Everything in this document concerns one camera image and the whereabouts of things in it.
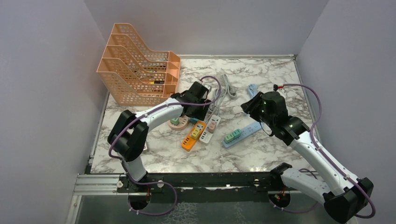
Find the teal cube plug adapter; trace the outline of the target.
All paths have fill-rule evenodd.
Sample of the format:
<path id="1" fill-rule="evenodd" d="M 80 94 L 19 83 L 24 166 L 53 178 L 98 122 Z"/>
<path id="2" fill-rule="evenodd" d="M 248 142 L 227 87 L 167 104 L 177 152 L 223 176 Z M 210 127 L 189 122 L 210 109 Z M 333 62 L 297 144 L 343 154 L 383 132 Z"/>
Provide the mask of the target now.
<path id="1" fill-rule="evenodd" d="M 189 118 L 189 122 L 191 124 L 196 124 L 198 122 L 198 119 L 197 118 Z"/>

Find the green plug adapter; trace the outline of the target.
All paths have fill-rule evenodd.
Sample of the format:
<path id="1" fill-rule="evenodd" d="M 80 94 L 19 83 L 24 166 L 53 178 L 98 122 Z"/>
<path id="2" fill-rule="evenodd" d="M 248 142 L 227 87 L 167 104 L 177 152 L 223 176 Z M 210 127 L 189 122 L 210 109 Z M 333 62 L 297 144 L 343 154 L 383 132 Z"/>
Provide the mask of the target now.
<path id="1" fill-rule="evenodd" d="M 179 118 L 173 118 L 173 119 L 171 119 L 171 120 L 170 120 L 170 123 L 171 123 L 172 125 L 177 126 L 177 125 L 180 123 Z"/>
<path id="2" fill-rule="evenodd" d="M 229 134 L 227 134 L 224 138 L 223 138 L 223 141 L 227 144 L 227 143 L 229 143 L 229 142 L 231 142 L 231 141 L 233 141 L 234 140 L 234 135 L 233 135 L 233 133 L 229 133 Z"/>

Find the yellow cube plug adapter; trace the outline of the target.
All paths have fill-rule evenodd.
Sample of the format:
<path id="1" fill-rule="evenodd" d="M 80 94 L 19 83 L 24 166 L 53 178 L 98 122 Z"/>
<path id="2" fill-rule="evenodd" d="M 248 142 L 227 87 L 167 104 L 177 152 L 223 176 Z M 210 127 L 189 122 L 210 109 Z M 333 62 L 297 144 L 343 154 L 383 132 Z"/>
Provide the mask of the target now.
<path id="1" fill-rule="evenodd" d="M 202 129 L 198 127 L 194 128 L 193 131 L 190 133 L 191 138 L 196 140 L 200 136 L 201 130 Z"/>

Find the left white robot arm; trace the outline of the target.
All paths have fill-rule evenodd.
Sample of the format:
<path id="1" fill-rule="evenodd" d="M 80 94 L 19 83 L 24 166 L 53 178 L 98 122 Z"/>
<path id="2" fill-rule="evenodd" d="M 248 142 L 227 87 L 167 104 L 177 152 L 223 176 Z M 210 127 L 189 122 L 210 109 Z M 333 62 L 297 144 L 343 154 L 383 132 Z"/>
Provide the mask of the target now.
<path id="1" fill-rule="evenodd" d="M 211 102 L 206 98 L 208 93 L 207 87 L 194 82 L 188 90 L 174 93 L 150 109 L 136 113 L 125 110 L 120 114 L 107 141 L 129 173 L 129 186 L 134 191 L 142 191 L 147 185 L 147 171 L 141 154 L 148 133 L 159 125 L 184 115 L 203 120 Z"/>

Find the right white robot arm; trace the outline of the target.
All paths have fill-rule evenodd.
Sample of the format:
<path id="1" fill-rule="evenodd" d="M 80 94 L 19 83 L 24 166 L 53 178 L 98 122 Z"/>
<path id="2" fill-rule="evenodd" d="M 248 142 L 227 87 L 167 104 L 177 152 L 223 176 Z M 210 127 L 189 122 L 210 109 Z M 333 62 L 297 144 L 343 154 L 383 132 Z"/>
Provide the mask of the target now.
<path id="1" fill-rule="evenodd" d="M 303 156 L 323 179 L 317 180 L 282 163 L 270 172 L 272 188 L 290 187 L 301 191 L 323 205 L 327 214 L 341 224 L 369 204 L 374 188 L 371 180 L 350 172 L 311 137 L 308 126 L 288 114 L 285 98 L 279 92 L 259 92 L 241 108 L 255 121 L 265 123 L 272 135 Z"/>

